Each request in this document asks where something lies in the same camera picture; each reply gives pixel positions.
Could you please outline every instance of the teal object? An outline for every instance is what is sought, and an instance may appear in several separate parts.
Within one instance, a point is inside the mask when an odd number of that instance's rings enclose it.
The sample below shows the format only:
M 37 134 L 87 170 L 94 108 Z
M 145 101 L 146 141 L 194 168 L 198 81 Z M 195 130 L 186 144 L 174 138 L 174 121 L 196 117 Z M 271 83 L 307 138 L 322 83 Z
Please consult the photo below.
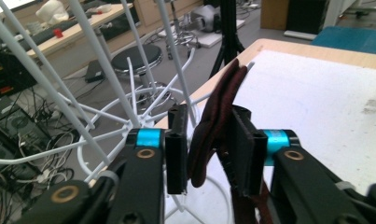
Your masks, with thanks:
M 284 132 L 284 130 L 263 130 L 267 135 L 267 158 L 265 165 L 273 166 L 274 161 L 272 160 L 272 155 L 281 149 L 281 147 L 290 147 L 289 137 Z
M 160 147 L 160 129 L 141 129 L 137 134 L 138 147 Z
M 376 54 L 376 30 L 328 26 L 316 36 L 311 44 Z

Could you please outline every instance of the stool seat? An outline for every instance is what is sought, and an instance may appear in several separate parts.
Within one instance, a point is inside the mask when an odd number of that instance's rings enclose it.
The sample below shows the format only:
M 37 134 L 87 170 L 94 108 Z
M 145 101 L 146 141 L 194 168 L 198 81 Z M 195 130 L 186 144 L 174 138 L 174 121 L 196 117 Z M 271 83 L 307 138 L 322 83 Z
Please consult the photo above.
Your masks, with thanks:
M 155 45 L 144 45 L 143 49 L 150 68 L 158 65 L 161 62 L 161 48 Z M 130 57 L 130 60 L 132 61 L 132 70 L 135 75 L 142 75 L 146 73 L 145 64 L 141 58 L 141 54 L 139 53 L 137 46 L 123 50 L 112 59 L 112 66 L 117 72 L 121 73 L 122 75 L 129 74 L 127 57 Z

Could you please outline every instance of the dark red cloth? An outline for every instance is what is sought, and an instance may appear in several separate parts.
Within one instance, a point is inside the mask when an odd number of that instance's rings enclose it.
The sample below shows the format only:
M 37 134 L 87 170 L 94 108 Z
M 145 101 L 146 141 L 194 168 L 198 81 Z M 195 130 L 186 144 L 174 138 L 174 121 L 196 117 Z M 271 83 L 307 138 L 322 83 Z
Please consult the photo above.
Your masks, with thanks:
M 233 203 L 234 223 L 260 223 L 272 224 L 272 217 L 267 206 L 267 199 L 269 197 L 269 189 L 265 182 L 262 182 L 262 191 L 258 196 L 250 198 L 239 195 L 237 190 L 231 190 L 231 201 Z M 255 208 L 258 209 L 260 220 L 255 216 Z
M 231 62 L 209 97 L 202 120 L 194 130 L 188 153 L 188 177 L 196 188 L 205 180 L 207 163 L 215 153 L 213 148 L 218 147 L 217 140 L 222 136 L 234 98 L 246 74 L 246 66 L 240 67 L 237 59 Z

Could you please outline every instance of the red object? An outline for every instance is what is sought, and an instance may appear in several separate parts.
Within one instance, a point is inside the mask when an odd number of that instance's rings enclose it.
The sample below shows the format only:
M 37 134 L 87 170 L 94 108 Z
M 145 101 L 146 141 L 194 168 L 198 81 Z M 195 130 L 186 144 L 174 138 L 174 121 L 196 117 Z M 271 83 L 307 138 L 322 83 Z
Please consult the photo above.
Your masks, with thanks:
M 7 93 L 8 91 L 13 91 L 13 87 L 11 87 L 11 86 L 5 86 L 5 87 L 3 87 L 3 88 L 0 89 L 0 93 L 1 94 Z
M 63 31 L 62 31 L 62 29 L 60 29 L 60 28 L 54 29 L 54 30 L 53 30 L 53 33 L 54 33 L 54 35 L 55 35 L 57 38 L 61 38 L 61 37 L 63 37 Z

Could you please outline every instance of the brass screw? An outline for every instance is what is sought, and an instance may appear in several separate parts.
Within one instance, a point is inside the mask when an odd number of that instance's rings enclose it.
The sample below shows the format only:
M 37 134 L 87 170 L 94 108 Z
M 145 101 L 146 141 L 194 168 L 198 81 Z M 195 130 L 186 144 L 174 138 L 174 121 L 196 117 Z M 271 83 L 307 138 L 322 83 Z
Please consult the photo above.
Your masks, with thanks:
M 284 155 L 294 161 L 301 161 L 304 159 L 304 156 L 301 155 L 301 153 L 294 151 L 294 150 L 288 150 L 284 152 Z
M 152 149 L 141 149 L 137 152 L 137 157 L 141 159 L 149 159 L 155 155 L 155 151 Z
M 51 200 L 54 203 L 67 203 L 73 200 L 79 193 L 79 188 L 77 186 L 64 186 L 57 189 L 52 195 Z

